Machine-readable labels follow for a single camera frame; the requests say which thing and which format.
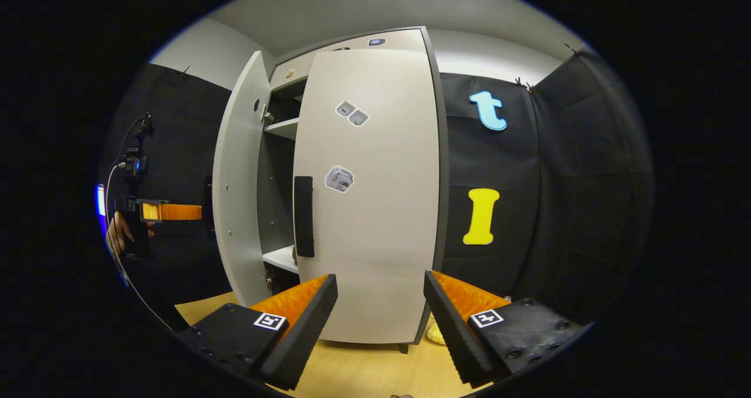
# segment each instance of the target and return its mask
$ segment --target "person's hand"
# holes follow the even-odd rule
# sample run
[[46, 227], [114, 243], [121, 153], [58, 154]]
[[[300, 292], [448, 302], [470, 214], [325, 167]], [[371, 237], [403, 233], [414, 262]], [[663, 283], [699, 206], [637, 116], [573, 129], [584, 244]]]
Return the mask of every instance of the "person's hand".
[[[146, 226], [153, 227], [154, 223], [148, 222]], [[151, 238], [153, 236], [154, 231], [148, 230], [148, 237]], [[131, 242], [135, 242], [133, 234], [131, 234], [131, 228], [128, 226], [126, 219], [123, 218], [123, 215], [120, 214], [119, 211], [116, 211], [115, 216], [113, 216], [112, 221], [110, 222], [110, 226], [107, 228], [107, 237], [105, 238], [107, 246], [115, 256], [120, 256], [120, 253], [126, 249], [126, 237]]]

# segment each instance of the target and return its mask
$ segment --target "cabinet shelf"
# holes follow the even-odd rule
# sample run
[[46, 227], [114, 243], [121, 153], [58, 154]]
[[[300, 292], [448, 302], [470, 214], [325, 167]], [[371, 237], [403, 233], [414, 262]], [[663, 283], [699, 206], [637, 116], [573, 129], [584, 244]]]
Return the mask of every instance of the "cabinet shelf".
[[274, 134], [275, 136], [282, 136], [290, 140], [297, 138], [297, 120], [295, 119], [285, 120], [284, 122], [274, 123], [263, 128], [266, 133]]
[[297, 273], [297, 265], [292, 259], [292, 247], [293, 246], [290, 245], [289, 247], [284, 247], [276, 251], [271, 251], [270, 253], [265, 253], [263, 255], [263, 261], [267, 262], [268, 264], [273, 264], [276, 267], [281, 267], [284, 270], [289, 270], [290, 272]]

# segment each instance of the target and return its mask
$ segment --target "black fabric backdrop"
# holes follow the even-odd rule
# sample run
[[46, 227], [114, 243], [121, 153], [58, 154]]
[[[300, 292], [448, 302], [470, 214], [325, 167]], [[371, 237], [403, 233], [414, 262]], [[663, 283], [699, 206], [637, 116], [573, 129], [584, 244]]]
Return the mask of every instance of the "black fabric backdrop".
[[[643, 254], [654, 172], [638, 109], [590, 50], [525, 88], [441, 74], [451, 190], [443, 272], [498, 295], [536, 297], [578, 323], [595, 320]], [[490, 91], [502, 131], [469, 96]], [[500, 192], [490, 245], [464, 245], [473, 188]]]
[[[230, 90], [174, 69], [145, 65], [137, 74], [104, 141], [99, 180], [107, 184], [116, 147], [145, 111], [152, 115], [153, 136], [143, 141], [148, 173], [137, 196], [171, 203], [201, 205], [203, 176], [214, 167], [214, 148]], [[123, 149], [134, 144], [128, 139]], [[127, 194], [123, 174], [113, 175], [110, 205], [116, 194]], [[123, 258], [123, 266], [140, 295], [172, 328], [185, 328], [175, 304], [231, 291], [216, 240], [208, 237], [203, 221], [164, 222], [149, 238], [154, 259]]]

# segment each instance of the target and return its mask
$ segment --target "white wall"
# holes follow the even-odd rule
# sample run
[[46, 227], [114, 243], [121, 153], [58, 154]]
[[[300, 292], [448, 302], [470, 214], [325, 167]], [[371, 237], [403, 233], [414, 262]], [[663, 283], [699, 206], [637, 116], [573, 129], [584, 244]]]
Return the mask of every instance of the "white wall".
[[451, 29], [427, 29], [440, 72], [535, 85], [563, 61], [507, 40]]
[[204, 18], [181, 32], [159, 50], [150, 63], [184, 71], [232, 90], [250, 56], [261, 51], [266, 74], [276, 58], [258, 43], [211, 18]]

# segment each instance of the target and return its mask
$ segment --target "yellow object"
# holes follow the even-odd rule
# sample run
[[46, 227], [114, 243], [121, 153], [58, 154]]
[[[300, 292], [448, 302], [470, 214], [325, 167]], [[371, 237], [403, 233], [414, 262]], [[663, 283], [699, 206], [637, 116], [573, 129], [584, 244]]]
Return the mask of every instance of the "yellow object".
[[289, 327], [284, 332], [279, 342], [287, 336], [292, 326], [295, 325], [297, 319], [303, 314], [310, 300], [317, 293], [321, 285], [323, 285], [328, 275], [319, 276], [315, 279], [311, 279], [308, 282], [304, 282], [298, 286], [293, 286], [287, 291], [281, 292], [266, 298], [265, 300], [258, 302], [250, 306], [251, 310], [256, 312], [270, 313], [271, 315], [284, 316], [289, 322]]
[[141, 204], [141, 214], [149, 221], [199, 221], [201, 206], [188, 204]]
[[435, 276], [435, 280], [443, 288], [443, 292], [451, 300], [454, 309], [461, 315], [464, 323], [467, 323], [467, 319], [471, 315], [476, 315], [486, 310], [498, 309], [498, 307], [510, 304], [509, 300], [481, 290], [477, 286], [467, 284], [456, 278], [451, 278], [451, 276], [440, 272], [435, 272], [435, 270], [431, 272]]
[[469, 232], [464, 235], [464, 244], [488, 245], [493, 242], [490, 221], [493, 218], [493, 206], [500, 197], [498, 191], [490, 188], [470, 190], [469, 199], [473, 203], [472, 222], [469, 225]]
[[430, 325], [430, 328], [427, 329], [427, 337], [433, 342], [446, 345], [446, 341], [443, 340], [443, 334], [441, 334], [441, 331], [438, 329], [438, 324], [435, 322], [433, 322]]

